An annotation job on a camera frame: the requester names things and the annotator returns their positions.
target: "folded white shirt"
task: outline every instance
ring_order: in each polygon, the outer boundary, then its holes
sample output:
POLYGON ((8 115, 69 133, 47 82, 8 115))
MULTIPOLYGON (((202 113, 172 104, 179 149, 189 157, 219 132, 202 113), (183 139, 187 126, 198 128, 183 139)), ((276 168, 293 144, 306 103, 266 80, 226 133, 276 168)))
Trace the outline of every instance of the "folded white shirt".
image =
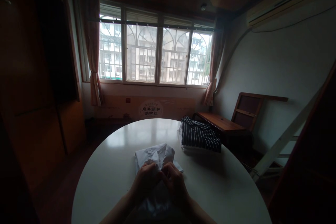
MULTIPOLYGON (((174 160, 174 155, 174 149, 166 143, 138 150, 135 152, 135 172, 138 173, 145 163, 155 163, 153 175, 156 175, 168 162, 173 162, 176 168, 183 172, 181 166, 174 160)), ((157 184, 138 208, 139 219, 163 219, 176 213, 178 212, 173 208, 168 190, 162 181, 157 184)))

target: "forearm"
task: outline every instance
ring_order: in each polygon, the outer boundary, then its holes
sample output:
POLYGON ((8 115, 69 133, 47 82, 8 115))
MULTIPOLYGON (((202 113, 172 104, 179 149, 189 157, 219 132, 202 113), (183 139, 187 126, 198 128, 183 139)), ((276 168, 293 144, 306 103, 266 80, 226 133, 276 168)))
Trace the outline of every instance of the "forearm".
POLYGON ((185 214, 192 224, 216 223, 192 198, 188 199, 185 214))
POLYGON ((119 200, 119 202, 105 216, 100 224, 123 223, 134 207, 134 198, 132 193, 128 192, 119 200))

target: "window sill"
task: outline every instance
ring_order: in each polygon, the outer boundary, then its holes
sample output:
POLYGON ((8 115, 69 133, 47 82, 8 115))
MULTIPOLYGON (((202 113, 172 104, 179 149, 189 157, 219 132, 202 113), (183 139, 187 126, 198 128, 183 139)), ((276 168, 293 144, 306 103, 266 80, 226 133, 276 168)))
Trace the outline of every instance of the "window sill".
POLYGON ((104 84, 118 84, 118 85, 130 85, 130 86, 152 86, 152 87, 165 87, 165 88, 194 88, 194 89, 206 89, 207 86, 202 85, 179 85, 179 84, 156 84, 152 82, 137 82, 137 81, 121 81, 121 80, 108 80, 99 79, 100 83, 104 84))

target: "ceiling light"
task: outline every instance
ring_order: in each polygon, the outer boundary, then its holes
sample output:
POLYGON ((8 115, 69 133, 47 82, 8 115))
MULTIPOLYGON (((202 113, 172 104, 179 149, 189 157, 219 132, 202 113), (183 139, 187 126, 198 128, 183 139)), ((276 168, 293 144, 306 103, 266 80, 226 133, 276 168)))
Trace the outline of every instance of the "ceiling light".
POLYGON ((204 4, 201 5, 201 11, 205 11, 206 8, 207 8, 207 4, 206 3, 204 3, 204 4))

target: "folded clothes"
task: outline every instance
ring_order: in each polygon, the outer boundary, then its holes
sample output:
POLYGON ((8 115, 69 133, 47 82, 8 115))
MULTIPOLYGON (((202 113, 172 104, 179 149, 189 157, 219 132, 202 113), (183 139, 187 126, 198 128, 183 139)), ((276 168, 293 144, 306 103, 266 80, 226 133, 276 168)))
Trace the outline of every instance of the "folded clothes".
MULTIPOLYGON (((168 162, 173 162, 176 168, 180 172, 183 172, 179 163, 174 159, 174 155, 174 149, 166 143, 138 150, 135 152, 135 173, 138 173, 141 166, 145 163, 156 163, 156 174, 168 162)), ((138 208, 139 220, 164 219, 169 216, 178 215, 180 215, 180 212, 172 205, 172 202, 169 199, 168 190, 162 181, 157 184, 157 186, 151 191, 150 195, 138 208)))
POLYGON ((181 119, 177 133, 184 152, 221 152, 221 141, 210 124, 197 122, 186 116, 181 119))

